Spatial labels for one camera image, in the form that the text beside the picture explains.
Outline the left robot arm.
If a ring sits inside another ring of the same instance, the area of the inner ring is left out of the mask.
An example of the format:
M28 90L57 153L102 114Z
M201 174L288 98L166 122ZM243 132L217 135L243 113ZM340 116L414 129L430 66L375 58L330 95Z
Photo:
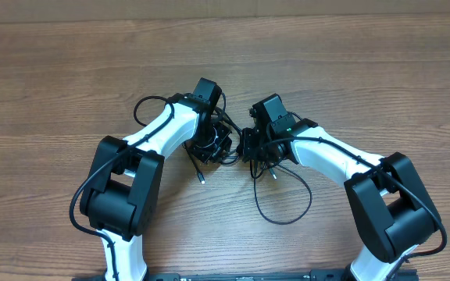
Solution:
M107 267L99 280L148 279L142 235L155 213L164 162L180 146L203 163L226 158L230 130L217 106L224 98L215 82L201 78L193 92L164 98L162 113L139 132L99 142L69 210L74 227L102 239Z

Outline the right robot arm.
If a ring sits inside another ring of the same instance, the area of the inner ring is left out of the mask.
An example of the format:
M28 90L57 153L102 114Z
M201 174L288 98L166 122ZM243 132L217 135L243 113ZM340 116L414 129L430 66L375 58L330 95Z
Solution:
M289 112L278 94L255 103L243 131L243 156L257 180L289 160L343 187L363 243L343 280L403 280L402 265L445 249L447 233L411 160L361 151L310 119Z

